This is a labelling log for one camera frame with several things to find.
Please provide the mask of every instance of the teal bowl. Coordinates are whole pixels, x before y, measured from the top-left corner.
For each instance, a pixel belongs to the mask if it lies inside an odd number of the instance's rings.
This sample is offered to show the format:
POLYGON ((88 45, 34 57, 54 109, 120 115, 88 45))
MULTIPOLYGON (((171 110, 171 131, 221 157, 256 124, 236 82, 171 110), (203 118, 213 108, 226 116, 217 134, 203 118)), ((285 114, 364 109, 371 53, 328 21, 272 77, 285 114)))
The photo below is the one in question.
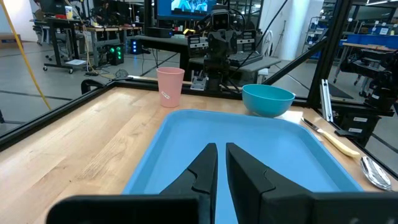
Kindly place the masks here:
POLYGON ((252 113, 268 118, 284 114, 294 100, 294 94, 269 85, 251 84, 243 86, 243 104, 252 113))

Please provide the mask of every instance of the pink cup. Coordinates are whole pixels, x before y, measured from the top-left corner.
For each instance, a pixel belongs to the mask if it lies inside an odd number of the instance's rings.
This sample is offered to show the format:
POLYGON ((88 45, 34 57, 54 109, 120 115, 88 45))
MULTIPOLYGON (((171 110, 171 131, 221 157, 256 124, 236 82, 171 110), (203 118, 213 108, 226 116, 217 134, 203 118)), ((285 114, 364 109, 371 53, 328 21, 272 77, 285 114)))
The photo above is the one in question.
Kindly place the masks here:
POLYGON ((180 105, 184 73, 185 71, 181 68, 164 67, 157 69, 157 84, 162 106, 173 108, 180 105))

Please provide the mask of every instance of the blue tray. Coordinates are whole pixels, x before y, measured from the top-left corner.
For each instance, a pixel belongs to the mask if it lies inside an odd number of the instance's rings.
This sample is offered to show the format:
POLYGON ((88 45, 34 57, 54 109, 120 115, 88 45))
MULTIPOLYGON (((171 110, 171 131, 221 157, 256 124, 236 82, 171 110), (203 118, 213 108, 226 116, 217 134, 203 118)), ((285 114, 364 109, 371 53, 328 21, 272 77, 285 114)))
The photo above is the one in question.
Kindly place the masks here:
POLYGON ((164 119, 123 194, 158 194, 209 142, 218 148, 217 223, 238 222, 226 175, 227 142, 312 192, 362 191, 315 136, 300 125, 281 119, 180 110, 164 119))

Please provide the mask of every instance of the knife handle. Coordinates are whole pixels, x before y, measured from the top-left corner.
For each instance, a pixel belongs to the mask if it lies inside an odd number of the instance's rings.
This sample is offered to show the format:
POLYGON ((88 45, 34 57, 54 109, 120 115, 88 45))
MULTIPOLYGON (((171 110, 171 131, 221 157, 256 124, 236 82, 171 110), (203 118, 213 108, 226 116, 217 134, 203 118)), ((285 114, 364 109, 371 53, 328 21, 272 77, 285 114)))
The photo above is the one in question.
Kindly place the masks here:
POLYGON ((357 151, 354 151, 350 149, 348 146, 344 145, 341 141, 339 141, 337 138, 333 137, 331 134, 318 130, 318 132, 327 140, 329 140, 340 152, 346 154, 347 156, 350 156, 352 158, 359 158, 361 157, 360 153, 357 151))

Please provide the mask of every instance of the monitor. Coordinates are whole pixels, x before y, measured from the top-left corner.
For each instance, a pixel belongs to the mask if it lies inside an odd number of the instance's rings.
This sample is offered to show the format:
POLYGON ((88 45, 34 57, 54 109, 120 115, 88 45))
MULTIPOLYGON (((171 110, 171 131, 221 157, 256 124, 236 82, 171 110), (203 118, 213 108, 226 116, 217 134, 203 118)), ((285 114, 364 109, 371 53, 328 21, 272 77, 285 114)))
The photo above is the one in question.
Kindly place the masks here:
POLYGON ((64 0, 40 0, 40 6, 45 14, 66 14, 64 0))
POLYGON ((216 0, 157 0, 157 19, 200 20, 216 0))

